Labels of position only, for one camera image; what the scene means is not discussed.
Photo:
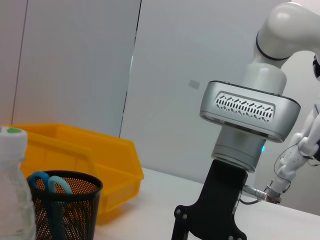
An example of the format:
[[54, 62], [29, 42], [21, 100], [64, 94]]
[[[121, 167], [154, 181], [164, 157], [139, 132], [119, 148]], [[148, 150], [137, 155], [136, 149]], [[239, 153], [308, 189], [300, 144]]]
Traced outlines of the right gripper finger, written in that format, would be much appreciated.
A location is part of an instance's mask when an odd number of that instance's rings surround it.
[[176, 218], [173, 226], [171, 240], [187, 240], [187, 221], [183, 218]]

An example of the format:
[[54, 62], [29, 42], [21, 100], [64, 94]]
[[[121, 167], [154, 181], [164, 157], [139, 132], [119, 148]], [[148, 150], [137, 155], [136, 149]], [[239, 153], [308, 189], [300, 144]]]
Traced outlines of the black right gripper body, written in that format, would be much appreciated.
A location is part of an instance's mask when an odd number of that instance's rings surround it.
[[177, 206], [175, 219], [186, 220], [188, 234], [200, 240], [246, 240], [235, 223], [235, 211], [247, 177], [246, 170], [213, 160], [198, 200]]

